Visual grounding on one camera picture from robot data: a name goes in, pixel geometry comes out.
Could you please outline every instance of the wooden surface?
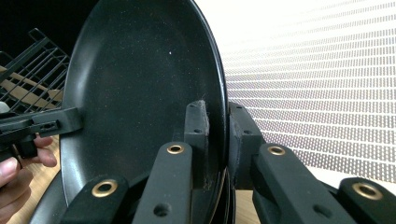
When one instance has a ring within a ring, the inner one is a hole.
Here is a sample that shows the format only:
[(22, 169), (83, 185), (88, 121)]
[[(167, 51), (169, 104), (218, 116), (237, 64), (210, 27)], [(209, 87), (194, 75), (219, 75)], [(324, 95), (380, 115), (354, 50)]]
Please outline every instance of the wooden surface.
[[(54, 168), (48, 168), (41, 164), (31, 164), (27, 167), (33, 172), (35, 178), (33, 179), (30, 187), (32, 189), (32, 196), (26, 205), (12, 217), (8, 222), (11, 224), (23, 224), (28, 223), (31, 215), (35, 211), (37, 203), (40, 201), (41, 196), (47, 189), (50, 181), (58, 173), (59, 166), (59, 144), (58, 137), (54, 137), (54, 142), (49, 148), (55, 152), (55, 156), (58, 159), (58, 165)], [(251, 190), (238, 190), (236, 192), (236, 223), (237, 224), (254, 224), (260, 223), (253, 203), (251, 201)]]

